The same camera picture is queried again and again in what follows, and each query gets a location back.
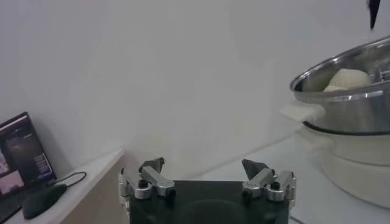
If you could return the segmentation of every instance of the white shelf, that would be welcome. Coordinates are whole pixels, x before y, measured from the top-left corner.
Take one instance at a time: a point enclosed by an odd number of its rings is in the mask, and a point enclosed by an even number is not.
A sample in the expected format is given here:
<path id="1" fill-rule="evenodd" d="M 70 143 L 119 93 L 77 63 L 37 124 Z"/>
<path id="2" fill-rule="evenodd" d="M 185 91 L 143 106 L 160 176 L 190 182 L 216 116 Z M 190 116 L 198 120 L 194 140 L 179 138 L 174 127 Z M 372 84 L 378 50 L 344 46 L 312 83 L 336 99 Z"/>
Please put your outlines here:
<path id="1" fill-rule="evenodd" d="M 68 188 L 61 196 L 60 200 L 46 212 L 38 217 L 25 220 L 21 211 L 8 219 L 5 224 L 58 224 L 87 196 L 89 191 L 101 180 L 104 175 L 114 166 L 114 164 L 123 156 L 122 149 L 115 150 L 101 158 L 98 158 L 87 165 L 73 170 L 71 173 L 85 171 L 87 176 L 80 183 Z"/>
<path id="2" fill-rule="evenodd" d="M 324 174 L 316 152 L 305 149 L 298 136 L 199 175 L 196 180 L 247 180 L 241 160 L 267 164 L 277 172 L 292 170 L 297 176 L 297 203 L 291 214 L 307 224 L 388 224 L 390 210 L 357 199 L 336 187 Z"/>

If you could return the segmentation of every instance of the black mouse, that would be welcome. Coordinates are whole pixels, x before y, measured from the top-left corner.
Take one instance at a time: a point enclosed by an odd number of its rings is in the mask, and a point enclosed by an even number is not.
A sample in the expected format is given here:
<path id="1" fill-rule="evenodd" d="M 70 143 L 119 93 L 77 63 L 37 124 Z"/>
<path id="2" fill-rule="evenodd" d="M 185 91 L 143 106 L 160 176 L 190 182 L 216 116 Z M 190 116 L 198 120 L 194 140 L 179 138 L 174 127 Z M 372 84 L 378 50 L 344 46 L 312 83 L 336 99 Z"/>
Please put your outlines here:
<path id="1" fill-rule="evenodd" d="M 46 187 L 26 197 L 22 204 L 25 219 L 32 219 L 53 206 L 66 191 L 65 184 Z"/>

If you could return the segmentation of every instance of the stainless steel pot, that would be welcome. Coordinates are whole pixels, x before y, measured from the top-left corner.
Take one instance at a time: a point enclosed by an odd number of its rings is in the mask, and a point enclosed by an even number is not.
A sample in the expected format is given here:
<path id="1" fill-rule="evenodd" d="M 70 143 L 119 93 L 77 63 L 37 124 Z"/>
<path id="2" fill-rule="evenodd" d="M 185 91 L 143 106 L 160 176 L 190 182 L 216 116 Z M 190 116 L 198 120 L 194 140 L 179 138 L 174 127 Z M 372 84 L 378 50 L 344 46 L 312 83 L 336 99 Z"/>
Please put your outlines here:
<path id="1" fill-rule="evenodd" d="M 341 68 L 368 73 L 372 84 L 322 92 Z M 313 106 L 307 112 L 312 115 L 306 116 L 311 119 L 304 120 L 313 129 L 340 135 L 390 134 L 390 37 L 319 63 L 296 77 L 290 88 L 298 101 L 307 103 L 307 108 Z"/>

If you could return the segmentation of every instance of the dough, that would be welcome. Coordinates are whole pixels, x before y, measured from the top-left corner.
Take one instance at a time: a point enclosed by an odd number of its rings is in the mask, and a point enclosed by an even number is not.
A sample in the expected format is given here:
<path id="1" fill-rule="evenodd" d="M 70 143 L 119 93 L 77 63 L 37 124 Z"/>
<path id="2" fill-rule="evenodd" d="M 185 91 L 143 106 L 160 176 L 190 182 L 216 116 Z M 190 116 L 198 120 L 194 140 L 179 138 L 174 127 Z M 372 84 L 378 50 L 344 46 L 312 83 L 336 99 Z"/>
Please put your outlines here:
<path id="1" fill-rule="evenodd" d="M 364 87 L 371 84 L 367 73 L 360 70 L 340 69 L 330 80 L 330 86 L 338 86 L 345 89 Z"/>

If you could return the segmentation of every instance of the black cable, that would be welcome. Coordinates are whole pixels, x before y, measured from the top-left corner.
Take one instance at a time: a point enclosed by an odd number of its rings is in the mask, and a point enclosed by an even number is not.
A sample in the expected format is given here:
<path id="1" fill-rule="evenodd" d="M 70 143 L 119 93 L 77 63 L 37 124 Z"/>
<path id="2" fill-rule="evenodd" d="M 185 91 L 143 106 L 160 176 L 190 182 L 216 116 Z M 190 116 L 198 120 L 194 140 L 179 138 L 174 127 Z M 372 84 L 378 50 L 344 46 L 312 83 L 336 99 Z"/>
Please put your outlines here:
<path id="1" fill-rule="evenodd" d="M 57 183 L 59 183 L 59 182 L 62 182 L 62 181 L 64 181 L 64 180 L 67 180 L 67 179 L 69 179 L 69 178 L 71 178 L 71 177 L 73 177 L 73 176 L 75 176 L 75 175 L 78 175 L 78 174 L 83 174 L 83 177 L 80 178 L 80 179 L 78 179 L 77 181 L 75 181 L 75 182 L 69 184 L 69 185 L 66 185 L 67 187 L 71 187 L 71 186 L 73 186 L 73 185 L 79 183 L 80 181 L 84 180 L 84 178 L 87 176 L 87 173 L 84 172 L 84 171 L 72 173 L 71 175 L 69 175 L 69 176 L 67 176 L 67 177 L 65 177 L 65 178 L 62 178 L 61 180 L 57 180 L 56 182 L 52 183 L 52 185 L 57 184 Z"/>

